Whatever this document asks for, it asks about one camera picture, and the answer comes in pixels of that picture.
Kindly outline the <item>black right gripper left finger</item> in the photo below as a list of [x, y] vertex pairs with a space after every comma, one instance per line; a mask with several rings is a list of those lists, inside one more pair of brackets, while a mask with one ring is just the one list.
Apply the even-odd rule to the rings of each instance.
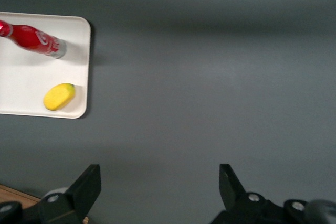
[[83, 223], [100, 192], [100, 165], [91, 164], [64, 192], [49, 192], [38, 203], [41, 223]]

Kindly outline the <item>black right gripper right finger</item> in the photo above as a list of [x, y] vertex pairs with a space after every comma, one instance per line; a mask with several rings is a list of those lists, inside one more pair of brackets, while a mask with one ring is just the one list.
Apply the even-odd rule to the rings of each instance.
[[229, 164], [219, 166], [219, 192], [225, 206], [212, 223], [285, 223], [283, 209], [245, 191]]

